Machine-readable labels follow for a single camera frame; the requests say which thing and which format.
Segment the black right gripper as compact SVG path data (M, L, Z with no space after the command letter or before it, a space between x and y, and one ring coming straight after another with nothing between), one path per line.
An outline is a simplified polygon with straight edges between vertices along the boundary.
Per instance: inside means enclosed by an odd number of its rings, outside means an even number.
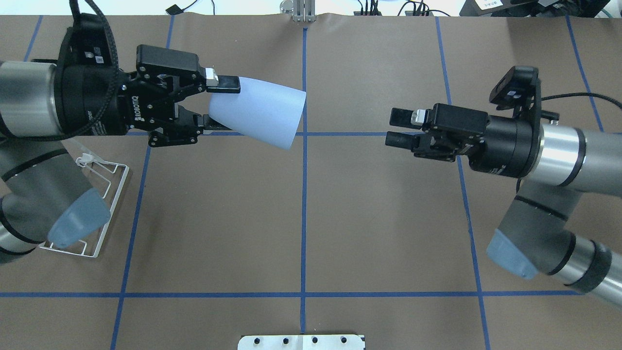
M527 112L508 117L435 104L431 109L392 108L390 125L423 134L387 131L385 145L413 150L419 158L455 161L468 158L474 171L522 178L535 165L540 122Z

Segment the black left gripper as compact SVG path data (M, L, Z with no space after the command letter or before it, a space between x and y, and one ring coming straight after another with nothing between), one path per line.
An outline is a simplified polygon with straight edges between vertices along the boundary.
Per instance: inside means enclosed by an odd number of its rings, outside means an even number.
M209 93L239 94L238 76L200 66L198 55L163 47L137 47L136 71L113 67L60 69L58 118L65 135L123 136L147 131L151 147L194 144L204 132L232 131L209 114L180 106L186 97Z

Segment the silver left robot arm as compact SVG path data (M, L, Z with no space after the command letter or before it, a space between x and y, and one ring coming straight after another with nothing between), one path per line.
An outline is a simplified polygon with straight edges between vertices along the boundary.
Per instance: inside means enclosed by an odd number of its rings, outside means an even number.
M124 72L96 47L67 49L56 62L1 63L1 263L45 242L67 247L112 214L61 139L149 132L152 147L193 144L224 129L178 105L202 93L240 93L239 77L200 66L198 56L140 45L136 71Z

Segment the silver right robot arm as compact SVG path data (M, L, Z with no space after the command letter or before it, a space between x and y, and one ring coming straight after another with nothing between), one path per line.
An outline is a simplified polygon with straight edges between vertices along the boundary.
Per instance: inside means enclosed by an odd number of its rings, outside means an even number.
M491 261L621 308L620 254L566 229L584 193L621 196L620 135L446 104L393 108L390 125L420 133L388 132L387 146L438 161L465 155L474 171L522 181L486 249Z

